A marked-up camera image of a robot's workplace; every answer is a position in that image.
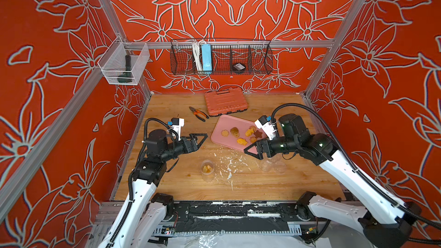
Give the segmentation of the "clear cookie jar front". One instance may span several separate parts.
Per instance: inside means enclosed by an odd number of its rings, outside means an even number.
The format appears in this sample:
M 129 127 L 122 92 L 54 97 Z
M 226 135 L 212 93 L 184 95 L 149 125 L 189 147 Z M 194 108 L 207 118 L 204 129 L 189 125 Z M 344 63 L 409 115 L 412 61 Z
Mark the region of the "clear cookie jar front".
M 215 164 L 211 160 L 204 160 L 201 164 L 201 176 L 205 182 L 211 182 L 215 178 Z

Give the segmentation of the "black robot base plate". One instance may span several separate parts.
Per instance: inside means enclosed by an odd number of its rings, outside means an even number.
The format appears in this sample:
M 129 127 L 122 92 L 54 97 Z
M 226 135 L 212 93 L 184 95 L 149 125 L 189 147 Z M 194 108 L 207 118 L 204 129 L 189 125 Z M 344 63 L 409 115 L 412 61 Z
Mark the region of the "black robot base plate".
M 155 237 L 198 234 L 302 235 L 322 229 L 326 220 L 302 220 L 294 201 L 178 201 L 174 216 L 162 221 Z

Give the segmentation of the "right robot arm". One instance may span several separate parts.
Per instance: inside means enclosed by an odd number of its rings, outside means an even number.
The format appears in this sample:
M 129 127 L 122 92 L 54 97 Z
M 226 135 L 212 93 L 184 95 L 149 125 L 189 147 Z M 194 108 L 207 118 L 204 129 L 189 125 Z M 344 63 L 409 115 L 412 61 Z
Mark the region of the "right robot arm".
M 256 152 L 244 152 L 256 159 L 293 153 L 311 161 L 343 184 L 360 202 L 355 207 L 328 201 L 314 192 L 306 192 L 297 201 L 301 219 L 325 218 L 352 228 L 377 248 L 400 248 L 407 242 L 439 245 L 440 240 L 411 237 L 413 224 L 422 220 L 421 208 L 387 191 L 356 164 L 345 157 L 338 144 L 325 134 L 311 134 L 301 116 L 286 114 L 279 119 L 283 134 L 267 116 L 255 121 L 266 138 L 253 143 Z

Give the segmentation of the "clear cookie jar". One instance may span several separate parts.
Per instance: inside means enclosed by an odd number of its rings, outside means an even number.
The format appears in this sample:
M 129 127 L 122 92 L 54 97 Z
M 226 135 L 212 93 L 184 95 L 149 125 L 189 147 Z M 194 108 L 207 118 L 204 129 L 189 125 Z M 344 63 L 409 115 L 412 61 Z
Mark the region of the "clear cookie jar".
M 215 164 L 211 160 L 204 160 L 201 164 L 201 176 L 205 182 L 211 182 L 215 178 Z
M 258 163 L 259 168 L 264 172 L 269 172 L 275 166 L 275 161 L 272 158 L 268 158 L 266 155 L 263 156 L 263 159 Z

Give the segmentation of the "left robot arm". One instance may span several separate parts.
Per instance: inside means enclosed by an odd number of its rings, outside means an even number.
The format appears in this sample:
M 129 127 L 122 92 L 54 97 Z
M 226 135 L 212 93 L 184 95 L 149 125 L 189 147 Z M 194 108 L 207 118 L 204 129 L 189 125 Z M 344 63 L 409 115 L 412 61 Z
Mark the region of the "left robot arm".
M 101 248 L 143 248 L 163 220 L 174 216 L 173 197 L 156 192 L 167 162 L 198 151 L 208 135 L 179 137 L 174 130 L 157 129 L 144 138 L 142 151 L 128 178 L 129 193 Z

